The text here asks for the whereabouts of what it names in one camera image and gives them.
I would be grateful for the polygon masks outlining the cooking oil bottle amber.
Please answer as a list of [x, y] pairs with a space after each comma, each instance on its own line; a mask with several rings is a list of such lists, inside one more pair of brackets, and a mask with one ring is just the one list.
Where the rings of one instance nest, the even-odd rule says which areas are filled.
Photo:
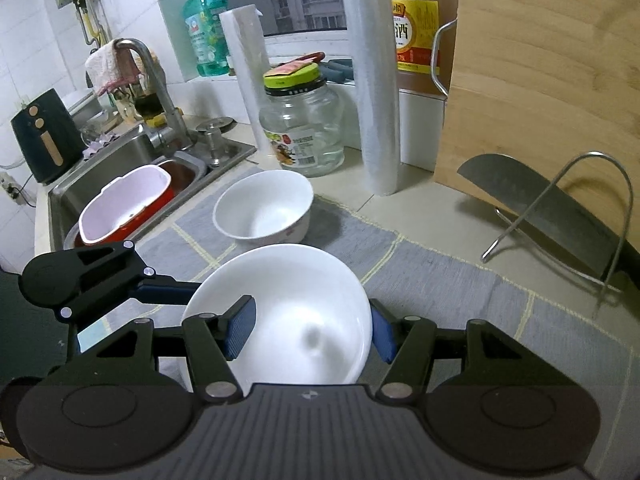
[[457, 17], [459, 0], [390, 1], [398, 86], [442, 99], [450, 85], [456, 33], [438, 30]]

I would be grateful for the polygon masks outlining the steel faucet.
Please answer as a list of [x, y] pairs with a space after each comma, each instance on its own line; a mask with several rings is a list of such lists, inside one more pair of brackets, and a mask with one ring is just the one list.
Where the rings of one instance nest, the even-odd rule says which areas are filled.
[[119, 50], [134, 51], [137, 53], [138, 57], [141, 58], [146, 74], [151, 81], [152, 87], [160, 101], [160, 105], [163, 107], [167, 125], [172, 130], [170, 139], [168, 141], [164, 141], [164, 147], [170, 152], [188, 150], [193, 145], [189, 130], [186, 128], [186, 123], [183, 120], [182, 114], [179, 112], [178, 108], [175, 107], [174, 102], [172, 102], [166, 84], [163, 82], [160, 72], [155, 67], [149, 48], [141, 40], [134, 38], [116, 39], [114, 47]]

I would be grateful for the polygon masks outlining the sink drain plug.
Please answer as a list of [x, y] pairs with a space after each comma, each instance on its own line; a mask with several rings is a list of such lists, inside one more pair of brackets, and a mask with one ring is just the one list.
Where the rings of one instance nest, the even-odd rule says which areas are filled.
[[231, 117], [216, 117], [200, 122], [195, 131], [206, 143], [214, 167], [219, 167], [230, 158], [227, 139], [224, 134], [230, 131], [236, 124]]

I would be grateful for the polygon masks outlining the green dish soap bottle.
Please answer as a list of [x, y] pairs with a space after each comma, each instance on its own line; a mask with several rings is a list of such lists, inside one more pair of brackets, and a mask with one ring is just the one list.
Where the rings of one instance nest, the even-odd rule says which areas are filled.
[[188, 0], [182, 18], [202, 77], [229, 73], [228, 46], [220, 14], [228, 10], [228, 0]]

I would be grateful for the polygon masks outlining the glass jar green lid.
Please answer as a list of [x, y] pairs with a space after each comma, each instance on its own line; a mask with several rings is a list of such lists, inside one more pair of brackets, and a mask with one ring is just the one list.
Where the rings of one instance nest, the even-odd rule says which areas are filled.
[[322, 52], [309, 53], [262, 75], [267, 102], [259, 121], [284, 170], [320, 177], [343, 165], [343, 102], [326, 83]]

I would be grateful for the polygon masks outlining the plastic bag roll left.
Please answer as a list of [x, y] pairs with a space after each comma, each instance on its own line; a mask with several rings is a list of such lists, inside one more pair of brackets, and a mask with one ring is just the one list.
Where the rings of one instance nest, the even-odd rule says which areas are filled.
[[269, 103], [262, 76], [271, 68], [260, 13], [249, 4], [222, 12], [219, 18], [257, 151], [274, 162], [271, 141], [259, 118], [260, 110]]

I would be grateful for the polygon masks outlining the bamboo cutting board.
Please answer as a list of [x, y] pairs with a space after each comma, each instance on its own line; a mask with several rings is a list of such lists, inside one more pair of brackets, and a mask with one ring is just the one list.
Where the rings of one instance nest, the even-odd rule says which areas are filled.
[[639, 0], [459, 0], [436, 180], [510, 155], [639, 239]]

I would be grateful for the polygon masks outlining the steel sink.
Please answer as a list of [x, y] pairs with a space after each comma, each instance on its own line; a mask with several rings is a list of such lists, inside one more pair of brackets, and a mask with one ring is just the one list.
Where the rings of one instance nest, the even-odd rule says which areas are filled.
[[59, 178], [47, 192], [50, 250], [68, 249], [78, 240], [77, 222], [84, 207], [111, 180], [146, 164], [168, 170], [177, 179], [175, 197], [157, 214], [136, 229], [131, 237], [140, 240], [184, 203], [227, 171], [256, 152], [253, 145], [229, 139], [230, 158], [211, 167], [202, 142], [186, 151], [163, 155], [152, 147], [149, 136], [136, 127], [109, 145], [88, 162], [80, 162]]

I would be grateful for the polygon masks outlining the dish cloth on faucet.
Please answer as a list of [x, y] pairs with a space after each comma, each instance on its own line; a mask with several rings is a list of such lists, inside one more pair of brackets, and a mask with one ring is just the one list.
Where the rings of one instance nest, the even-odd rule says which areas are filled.
[[90, 54], [85, 62], [85, 70], [97, 96], [127, 84], [135, 84], [140, 75], [130, 51], [121, 49], [118, 39]]

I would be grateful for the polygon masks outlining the plastic wrap roll tall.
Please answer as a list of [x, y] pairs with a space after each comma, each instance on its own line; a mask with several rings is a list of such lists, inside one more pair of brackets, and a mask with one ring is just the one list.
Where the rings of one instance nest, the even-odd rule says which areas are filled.
[[398, 191], [399, 90], [390, 0], [344, 0], [355, 72], [360, 146], [371, 193]]

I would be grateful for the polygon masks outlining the white bowl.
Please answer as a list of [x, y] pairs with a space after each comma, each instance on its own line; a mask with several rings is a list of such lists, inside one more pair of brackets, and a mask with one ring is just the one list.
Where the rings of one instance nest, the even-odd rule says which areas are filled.
[[357, 381], [371, 349], [371, 307], [340, 259], [301, 244], [244, 252], [206, 278], [184, 314], [223, 314], [244, 295], [255, 300], [255, 324], [230, 363], [242, 390]]
[[216, 229], [242, 249], [297, 244], [310, 225], [314, 189], [302, 174], [268, 170], [235, 182], [218, 198]]

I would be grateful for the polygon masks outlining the black air fryer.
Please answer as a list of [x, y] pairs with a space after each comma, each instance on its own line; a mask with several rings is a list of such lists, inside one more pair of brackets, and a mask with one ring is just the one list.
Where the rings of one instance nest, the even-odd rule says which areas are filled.
[[50, 184], [82, 159], [85, 144], [54, 89], [24, 105], [11, 119], [24, 159], [41, 184]]

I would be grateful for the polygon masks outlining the red white plastic basin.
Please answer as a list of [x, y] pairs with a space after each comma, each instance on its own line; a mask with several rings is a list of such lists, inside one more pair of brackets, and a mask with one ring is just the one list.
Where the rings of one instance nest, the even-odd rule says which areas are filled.
[[145, 165], [117, 177], [81, 211], [78, 226], [86, 246], [123, 242], [174, 197], [172, 177], [157, 165]]

